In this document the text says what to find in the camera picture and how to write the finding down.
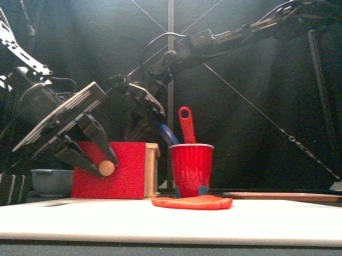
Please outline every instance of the table surface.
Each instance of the table surface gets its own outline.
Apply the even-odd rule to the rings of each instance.
[[[342,208],[285,200],[201,211],[71,198],[0,207],[0,216],[6,240],[342,247]]]

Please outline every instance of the black curtain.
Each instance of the black curtain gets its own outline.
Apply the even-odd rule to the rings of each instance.
[[[213,34],[220,34],[234,30],[257,22],[284,2],[177,0],[175,32],[191,34],[210,28]],[[18,41],[54,70],[54,75],[73,78],[79,88],[93,81],[102,85],[109,77],[129,74],[139,66],[147,43],[167,31],[167,0],[32,0],[24,3],[36,29],[34,38],[27,35],[20,1],[2,1]],[[333,24],[320,32],[320,53],[340,146],[341,31],[341,25]],[[147,57],[166,44],[167,40],[163,40],[155,45]],[[15,65],[11,56],[4,60],[2,73]],[[270,37],[206,64],[175,77],[174,104],[175,116],[181,106],[193,108],[198,141],[215,146],[213,187],[328,189],[334,182],[333,176],[289,141],[289,135],[294,136],[342,174],[332,156],[306,33],[289,40]],[[142,79],[142,73],[135,72],[133,78]],[[133,107],[130,99],[111,93],[94,111],[114,141],[125,140]],[[177,119],[174,131],[182,138]],[[22,126],[16,138],[26,133]],[[159,165],[162,182],[167,177],[167,148],[161,138],[157,142],[163,155]],[[57,160],[51,159],[38,160],[35,164],[55,165]]]

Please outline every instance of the bowl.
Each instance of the bowl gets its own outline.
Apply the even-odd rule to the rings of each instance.
[[[69,197],[73,190],[74,170],[34,169],[32,186],[42,197]]]

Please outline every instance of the black cable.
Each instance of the black cable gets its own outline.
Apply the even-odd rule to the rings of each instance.
[[[147,50],[151,48],[151,46],[154,46],[154,44],[165,37],[167,36],[174,36],[174,37],[178,37],[178,38],[185,38],[187,35],[182,35],[182,34],[178,34],[178,33],[174,33],[174,32],[166,32],[163,33],[162,35],[159,35],[145,47],[143,49],[143,52],[142,52],[142,55],[141,55],[141,63],[139,63],[139,66],[141,66],[141,70],[142,70],[142,81],[145,81],[145,56],[146,56],[146,52]]]

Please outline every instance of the red plastic cup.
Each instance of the red plastic cup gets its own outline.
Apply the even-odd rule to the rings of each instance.
[[[170,147],[177,197],[206,195],[210,188],[214,146],[177,144]]]

